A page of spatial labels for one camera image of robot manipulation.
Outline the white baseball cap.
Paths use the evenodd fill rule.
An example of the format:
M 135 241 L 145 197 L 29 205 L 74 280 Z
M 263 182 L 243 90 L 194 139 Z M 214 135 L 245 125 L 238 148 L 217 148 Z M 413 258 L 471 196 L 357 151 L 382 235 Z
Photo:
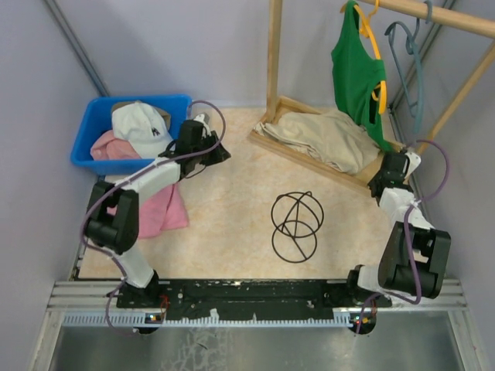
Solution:
M 111 124 L 114 136 L 130 142 L 141 158 L 156 158 L 172 141 L 164 120 L 142 101 L 111 113 Z

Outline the pink baseball cap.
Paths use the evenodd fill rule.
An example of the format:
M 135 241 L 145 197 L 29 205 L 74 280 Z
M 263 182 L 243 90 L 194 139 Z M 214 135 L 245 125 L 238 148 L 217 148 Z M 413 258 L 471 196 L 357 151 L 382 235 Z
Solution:
M 92 145 L 90 155 L 95 161 L 140 159 L 131 143 L 116 138 L 112 130 L 104 132 Z

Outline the black wire hat stand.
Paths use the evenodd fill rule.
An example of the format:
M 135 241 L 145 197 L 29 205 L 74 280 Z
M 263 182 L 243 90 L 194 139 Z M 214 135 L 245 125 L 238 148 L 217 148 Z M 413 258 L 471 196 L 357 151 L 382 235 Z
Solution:
M 292 191 L 275 198 L 270 210 L 271 248 L 289 264 L 302 264 L 311 259 L 318 247 L 317 233 L 325 213 L 312 191 Z

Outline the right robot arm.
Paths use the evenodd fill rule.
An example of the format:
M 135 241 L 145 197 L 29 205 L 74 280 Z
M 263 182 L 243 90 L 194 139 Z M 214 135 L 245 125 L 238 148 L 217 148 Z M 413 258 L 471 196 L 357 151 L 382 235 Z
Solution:
M 412 150 L 387 151 L 367 184 L 371 197 L 391 221 L 391 234 L 379 264 L 357 265 L 349 272 L 345 294 L 353 305 L 364 305 L 379 294 L 409 302 L 440 294 L 451 236 L 426 219 L 407 183 L 420 163 L 420 156 Z

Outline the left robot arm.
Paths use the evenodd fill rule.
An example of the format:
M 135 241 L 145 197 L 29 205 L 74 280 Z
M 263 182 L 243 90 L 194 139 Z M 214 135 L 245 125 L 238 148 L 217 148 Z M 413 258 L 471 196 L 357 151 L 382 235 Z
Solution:
M 125 283 L 134 287 L 135 300 L 146 307 L 159 301 L 161 288 L 152 283 L 155 271 L 136 247 L 139 209 L 198 165 L 209 167 L 231 157 L 209 120 L 202 113 L 184 121 L 179 137 L 149 165 L 116 183 L 99 181 L 92 189 L 81 236 L 91 242 L 90 248 L 114 259 Z

